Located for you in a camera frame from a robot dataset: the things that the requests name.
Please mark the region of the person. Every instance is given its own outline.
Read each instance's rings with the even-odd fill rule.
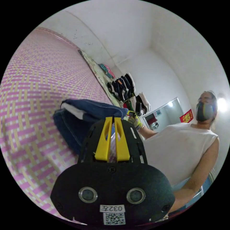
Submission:
[[[160,170],[170,184],[185,184],[174,191],[170,212],[186,205],[199,191],[215,165],[219,138],[210,128],[217,115],[217,99],[211,91],[200,96],[196,106],[196,124],[169,125],[161,132],[144,126],[139,118],[130,117],[143,141],[148,164]]]

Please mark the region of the screw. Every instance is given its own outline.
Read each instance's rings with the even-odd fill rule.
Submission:
[[[169,211],[169,209],[170,209],[170,205],[165,205],[163,208],[162,208],[162,212],[164,213],[164,212],[167,212],[167,211]]]
[[[63,209],[62,205],[60,203],[57,203],[57,208],[58,209]]]
[[[116,172],[115,167],[109,167],[109,172],[110,172],[110,173],[115,173],[115,172]]]

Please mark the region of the light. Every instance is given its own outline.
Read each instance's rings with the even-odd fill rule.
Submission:
[[[170,102],[168,103],[168,106],[169,106],[169,107],[173,107],[173,103],[170,101]]]
[[[224,98],[219,98],[217,100],[218,110],[225,112],[227,110],[227,102]]]

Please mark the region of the bed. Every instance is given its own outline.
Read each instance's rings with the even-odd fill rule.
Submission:
[[[0,95],[0,147],[10,173],[32,202],[65,219],[50,192],[57,176],[78,159],[55,127],[53,113],[67,98],[111,100],[79,48],[44,28],[32,31],[14,53]]]

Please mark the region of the label sticker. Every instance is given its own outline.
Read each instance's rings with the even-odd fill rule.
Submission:
[[[100,205],[101,213],[124,213],[125,206],[122,205]]]
[[[104,225],[125,224],[125,213],[103,213]]]

